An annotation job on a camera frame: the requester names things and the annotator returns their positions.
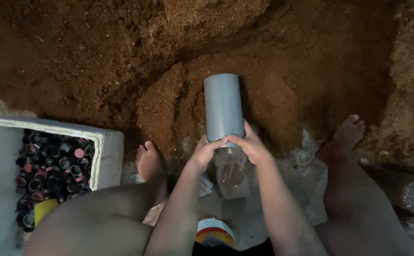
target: yellow object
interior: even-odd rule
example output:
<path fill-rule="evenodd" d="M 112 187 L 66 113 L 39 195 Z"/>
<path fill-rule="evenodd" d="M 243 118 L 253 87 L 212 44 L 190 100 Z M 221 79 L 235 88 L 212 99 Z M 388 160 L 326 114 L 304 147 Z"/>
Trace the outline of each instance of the yellow object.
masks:
<path fill-rule="evenodd" d="M 57 199 L 50 199 L 35 205 L 35 227 L 40 223 L 46 214 L 59 205 Z"/>

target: gray pvc pipe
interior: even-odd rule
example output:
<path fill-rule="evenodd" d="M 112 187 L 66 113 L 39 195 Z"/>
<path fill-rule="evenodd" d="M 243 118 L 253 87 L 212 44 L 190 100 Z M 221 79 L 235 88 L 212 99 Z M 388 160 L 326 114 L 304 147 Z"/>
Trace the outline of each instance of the gray pvc pipe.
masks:
<path fill-rule="evenodd" d="M 228 135 L 245 136 L 238 75 L 218 74 L 204 80 L 207 139 Z M 224 147 L 237 147 L 228 142 Z"/>

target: person's right hand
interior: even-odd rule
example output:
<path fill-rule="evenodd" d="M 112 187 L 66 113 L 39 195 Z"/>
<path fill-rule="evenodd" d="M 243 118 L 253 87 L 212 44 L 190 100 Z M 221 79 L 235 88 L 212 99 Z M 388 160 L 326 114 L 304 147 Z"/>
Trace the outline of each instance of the person's right hand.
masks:
<path fill-rule="evenodd" d="M 245 120 L 245 137 L 241 138 L 235 135 L 229 135 L 227 139 L 240 146 L 247 154 L 248 159 L 254 165 L 258 165 L 262 159 L 271 158 L 272 155 L 262 143 L 261 139 L 253 131 L 250 124 Z"/>

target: foot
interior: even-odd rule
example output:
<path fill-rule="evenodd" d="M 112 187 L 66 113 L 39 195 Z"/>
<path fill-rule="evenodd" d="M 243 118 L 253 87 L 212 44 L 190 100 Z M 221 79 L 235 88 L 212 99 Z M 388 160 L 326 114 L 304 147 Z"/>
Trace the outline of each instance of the foot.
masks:
<path fill-rule="evenodd" d="M 354 157 L 352 148 L 363 138 L 365 121 L 360 120 L 357 114 L 348 116 L 318 151 L 318 158 L 327 165 L 341 159 Z"/>
<path fill-rule="evenodd" d="M 161 183 L 161 186 L 158 188 L 159 190 L 155 205 L 164 201 L 167 197 L 166 177 L 163 165 L 161 164 L 160 156 L 152 142 L 146 141 L 145 145 L 139 146 L 135 163 L 137 171 L 144 181 Z"/>

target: styrofoam box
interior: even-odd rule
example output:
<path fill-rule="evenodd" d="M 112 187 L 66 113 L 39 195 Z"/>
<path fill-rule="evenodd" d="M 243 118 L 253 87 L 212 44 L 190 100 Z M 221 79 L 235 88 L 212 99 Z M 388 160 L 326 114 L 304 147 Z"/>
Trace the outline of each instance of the styrofoam box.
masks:
<path fill-rule="evenodd" d="M 14 212 L 20 196 L 16 194 L 14 180 L 20 169 L 15 160 L 22 148 L 25 128 L 92 140 L 95 143 L 95 155 L 92 160 L 91 189 L 120 184 L 123 133 L 39 118 L 0 118 L 0 256 L 20 254 L 20 249 L 16 248 L 18 226 Z"/>

